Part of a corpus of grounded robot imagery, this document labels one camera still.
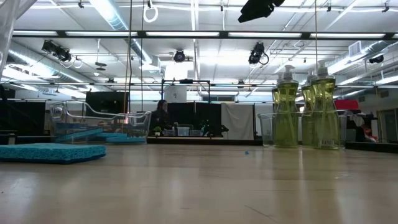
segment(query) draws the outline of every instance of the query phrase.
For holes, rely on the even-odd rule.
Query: person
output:
[[[152,112],[150,119],[150,130],[152,131],[155,127],[163,129],[169,128],[169,114],[167,113],[167,101],[159,100],[157,108]]]

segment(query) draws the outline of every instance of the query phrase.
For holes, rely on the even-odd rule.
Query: ceiling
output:
[[[22,15],[15,23],[14,29],[29,30],[111,30],[109,24],[98,11],[91,7],[89,1],[83,1],[84,9],[77,7],[79,1],[66,0],[38,0],[32,8]],[[326,6],[328,0],[318,0],[318,6]],[[357,0],[353,11],[340,17],[342,11],[353,0],[332,0],[332,11],[326,8],[317,13],[313,12],[314,0],[285,0],[281,9],[275,10],[268,18],[256,19],[240,24],[238,17],[240,8],[245,0],[223,0],[224,12],[220,11],[221,1],[198,0],[198,20],[196,30],[255,30],[255,31],[300,31],[300,32],[397,32],[398,0],[390,0],[391,10],[382,13],[384,0]],[[130,1],[115,1],[125,21],[129,21]],[[142,1],[133,1],[132,29],[133,30],[192,30],[191,0],[153,0],[158,7],[159,16],[151,23],[143,21]],[[292,12],[291,10],[312,10],[311,12]],[[70,49],[70,52],[84,62],[81,68],[70,69],[96,82],[105,82],[108,78],[115,78],[117,82],[124,82],[127,69],[127,43],[123,39],[102,39],[100,41],[98,61],[108,64],[106,71],[94,75],[96,71],[98,40],[96,39],[51,39],[56,44]],[[52,60],[56,58],[45,55],[41,50],[43,38],[16,37],[13,42],[26,46]],[[151,55],[158,56],[162,65],[173,63],[170,53],[184,50],[185,54],[194,59],[194,43],[192,39],[142,39],[143,49]],[[256,42],[263,42],[270,62],[264,67],[252,68],[248,64],[250,51]],[[275,72],[283,72],[284,65],[296,67],[295,78],[303,82],[308,69],[316,68],[316,61],[320,59],[335,59],[348,51],[348,46],[354,40],[323,40],[323,41],[289,41],[277,40],[237,40],[237,39],[198,39],[198,61],[202,80],[212,82],[237,83],[239,79],[246,83],[262,83],[277,78]],[[295,55],[302,45],[307,45],[299,54]],[[395,60],[395,53],[390,52],[390,58]],[[188,78],[195,78],[195,72],[188,71]],[[352,77],[358,70],[348,70],[340,73],[344,77]],[[132,62],[132,82],[139,82],[136,77],[141,76],[141,69],[137,60]],[[162,75],[159,72],[143,71],[145,82],[159,82]]]

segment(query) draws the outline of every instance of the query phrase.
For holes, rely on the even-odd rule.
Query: woman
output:
[[[150,119],[150,130],[158,126],[162,129],[169,128],[169,114],[167,113],[167,101],[165,100],[159,100],[157,108],[152,112]]]

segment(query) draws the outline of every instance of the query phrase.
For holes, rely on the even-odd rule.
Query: blue sponge mat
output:
[[[106,138],[108,143],[142,143],[145,142],[145,138]]]
[[[70,164],[106,155],[105,146],[35,143],[0,146],[0,161]]]
[[[99,133],[96,134],[95,136],[102,138],[126,138],[127,133]]]
[[[71,139],[79,139],[79,138],[84,138],[88,136],[92,136],[98,133],[102,133],[104,129],[102,128],[95,128],[95,129],[89,129],[85,131],[78,131],[75,133],[71,134],[64,134],[63,136],[59,136],[55,138],[55,142],[63,142]]]

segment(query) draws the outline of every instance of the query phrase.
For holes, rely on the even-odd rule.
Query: table surface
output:
[[[79,164],[0,163],[0,192],[2,224],[395,224],[398,155],[108,146]]]

